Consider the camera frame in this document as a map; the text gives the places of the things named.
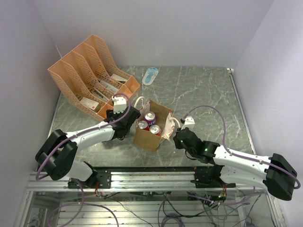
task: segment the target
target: gray marble surface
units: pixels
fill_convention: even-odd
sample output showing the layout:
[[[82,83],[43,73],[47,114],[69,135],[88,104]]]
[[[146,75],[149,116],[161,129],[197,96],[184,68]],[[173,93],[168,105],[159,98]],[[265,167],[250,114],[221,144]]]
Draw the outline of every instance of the gray marble surface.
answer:
[[[142,85],[147,66],[123,66],[121,70],[135,76],[141,84],[136,96],[152,99],[173,110],[180,119],[197,105],[213,105],[226,119],[226,144],[234,150],[252,153],[239,105],[226,68],[204,67],[157,67],[159,74],[150,86]],[[195,133],[201,140],[222,143],[223,124],[220,116],[210,108],[193,111]],[[98,122],[61,97],[53,128],[64,132],[81,130]],[[134,126],[123,140],[112,140],[96,144],[78,152],[76,160],[87,161],[93,166],[203,166],[189,160],[184,150],[165,140],[157,152],[149,152],[136,145]]]

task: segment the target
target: soda can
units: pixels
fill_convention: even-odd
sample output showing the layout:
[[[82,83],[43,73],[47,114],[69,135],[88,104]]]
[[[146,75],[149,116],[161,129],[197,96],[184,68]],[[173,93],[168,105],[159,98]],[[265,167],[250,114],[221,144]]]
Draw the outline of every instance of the soda can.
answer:
[[[150,127],[148,126],[148,123],[146,121],[139,121],[138,126],[139,126],[139,129],[144,129],[147,131],[150,130]]]
[[[152,125],[151,127],[150,127],[150,132],[152,133],[152,134],[155,134],[155,135],[157,135],[157,136],[161,136],[161,128],[158,126],[158,125],[156,125],[156,124],[154,124],[154,125]]]
[[[144,120],[148,123],[149,126],[152,126],[156,123],[156,115],[154,112],[147,112],[144,115]]]

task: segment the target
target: purple cable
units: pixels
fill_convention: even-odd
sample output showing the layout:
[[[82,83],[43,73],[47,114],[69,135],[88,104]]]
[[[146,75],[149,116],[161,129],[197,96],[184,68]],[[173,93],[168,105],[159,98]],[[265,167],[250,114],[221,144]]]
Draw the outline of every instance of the purple cable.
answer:
[[[168,214],[168,216],[164,217],[162,222],[161,222],[161,226],[160,226],[160,221],[159,221],[159,218],[160,218],[160,210],[161,210],[161,207],[163,206],[165,200],[167,198],[165,197],[165,199],[163,200],[163,202],[161,203],[161,205],[159,206],[159,210],[158,210],[158,226],[159,227],[164,227],[166,222],[170,219],[174,219],[178,224],[179,224],[179,227],[185,227],[183,221],[181,220],[181,218],[175,214],[175,213],[170,213]]]
[[[102,207],[106,210],[108,210],[109,212],[111,212],[111,214],[114,216],[115,220],[116,220],[116,223],[117,223],[117,226],[119,227],[119,223],[118,223],[118,219],[117,217],[115,216],[115,214],[113,213],[113,211],[111,211],[109,208],[105,207],[105,206],[102,206],[102,205],[97,205],[97,204],[92,204],[92,203],[86,203],[84,202],[84,190],[83,190],[83,186],[82,184],[80,183],[80,181],[78,179],[74,179],[75,182],[77,182],[77,184],[79,185],[80,189],[81,189],[81,194],[82,194],[82,201],[80,203],[80,208],[79,210],[77,211],[77,213],[74,215],[74,217],[72,217],[68,222],[66,222],[65,224],[59,226],[59,227],[64,227],[64,226],[67,226],[68,224],[70,224],[72,221],[75,220],[75,218],[78,216],[78,214],[81,212],[83,206],[95,206],[95,207]],[[51,221],[51,217],[54,216],[54,214],[59,210],[61,209],[62,207],[67,207],[67,206],[72,206],[72,205],[79,205],[78,202],[70,202],[70,203],[66,203],[60,207],[57,207],[56,209],[54,209],[51,214],[48,216],[48,219],[47,219],[47,226],[48,227],[52,227],[52,225],[50,224],[50,221]]]
[[[208,201],[212,204],[216,204],[218,206],[234,206],[234,205],[238,205],[238,204],[242,204],[242,203],[245,203],[247,202],[248,200],[251,199],[251,197],[255,194],[255,191],[256,191],[256,188],[253,187],[252,189],[252,193],[244,200],[241,200],[239,202],[233,202],[233,203],[220,203],[220,202],[216,202],[216,201],[213,201],[213,200],[210,200],[210,199],[207,199],[207,198],[203,198],[201,196],[197,196],[197,195],[190,195],[190,194],[174,194],[174,196],[190,196],[190,197],[194,197],[194,198],[197,198],[197,199],[200,199],[200,200],[205,200],[205,201]],[[164,227],[165,223],[170,220],[170,219],[174,219],[177,221],[177,223],[179,224],[179,227],[184,227],[184,223],[182,222],[181,218],[175,214],[175,213],[170,213],[168,216],[164,217],[164,219],[162,220],[161,222],[161,225],[160,225],[160,221],[159,221],[159,218],[160,218],[160,210],[161,210],[161,207],[163,206],[164,202],[168,200],[167,197],[165,197],[165,199],[163,200],[163,202],[161,203],[160,207],[159,207],[159,210],[158,210],[158,226],[159,227]]]
[[[131,101],[130,101],[129,97],[128,97],[126,94],[123,94],[123,93],[117,93],[117,94],[115,94],[113,97],[118,96],[118,95],[124,96],[124,97],[127,99],[127,101],[128,101],[128,108],[127,108],[126,113],[125,113],[122,117],[118,118],[118,119],[115,120],[115,121],[112,121],[112,122],[110,122],[110,123],[108,123],[108,124],[102,125],[101,127],[96,126],[96,127],[94,127],[94,128],[86,129],[86,130],[84,130],[84,131],[81,131],[81,132],[77,133],[76,135],[72,135],[72,136],[66,138],[66,139],[63,140],[61,143],[59,143],[59,144],[50,152],[50,154],[46,157],[46,159],[44,160],[44,162],[43,162],[43,163],[41,164],[41,166],[39,167],[39,169],[38,169],[38,171],[37,171],[37,174],[36,174],[36,180],[37,180],[37,181],[39,181],[39,180],[41,180],[41,179],[43,179],[43,178],[45,178],[45,177],[48,176],[48,175],[43,175],[43,176],[39,177],[40,173],[42,172],[42,170],[43,170],[43,168],[45,167],[45,165],[46,165],[46,163],[48,162],[48,160],[51,158],[51,156],[52,156],[52,155],[53,155],[53,154],[54,154],[54,153],[55,153],[63,144],[65,144],[66,142],[68,142],[68,141],[70,141],[70,140],[76,138],[77,136],[83,135],[83,134],[85,134],[85,133],[87,133],[87,132],[94,131],[94,130],[99,130],[99,129],[103,129],[103,128],[109,126],[109,125],[115,124],[115,123],[117,123],[118,121],[122,120],[123,118],[125,118],[125,117],[128,115],[128,113],[129,113],[129,111],[130,111],[130,109],[131,109]]]
[[[225,137],[226,137],[226,122],[225,122],[225,119],[224,119],[222,113],[221,113],[217,108],[215,108],[214,106],[211,106],[211,105],[199,105],[199,106],[196,106],[195,108],[191,109],[191,110],[183,117],[183,119],[185,119],[193,110],[195,110],[195,109],[197,109],[197,108],[199,108],[199,107],[209,107],[209,108],[212,108],[212,109],[214,109],[214,110],[220,115],[220,117],[221,117],[221,119],[222,119],[222,122],[223,122],[223,140],[222,140],[222,144],[223,144],[223,147],[225,148],[225,150],[226,150],[230,155],[234,155],[234,156],[236,156],[236,157],[244,158],[244,159],[250,160],[250,161],[260,162],[260,160],[255,159],[255,158],[252,158],[252,157],[246,157],[246,156],[243,156],[243,155],[231,153],[231,151],[227,148],[227,146],[226,146],[226,144],[225,144]],[[293,178],[293,179],[297,182],[297,184],[298,184],[296,187],[294,187],[294,189],[299,189],[299,188],[301,187],[301,184],[300,184],[299,180],[298,180],[294,175],[292,175],[290,172],[284,170],[283,168],[281,168],[281,167],[279,167],[279,166],[277,166],[277,165],[275,165],[275,164],[272,164],[272,163],[269,163],[269,162],[266,162],[266,161],[261,161],[261,163],[266,164],[266,165],[269,165],[269,166],[271,166],[271,167],[273,167],[273,168],[276,168],[276,169],[282,171],[283,173],[289,175],[291,178]]]

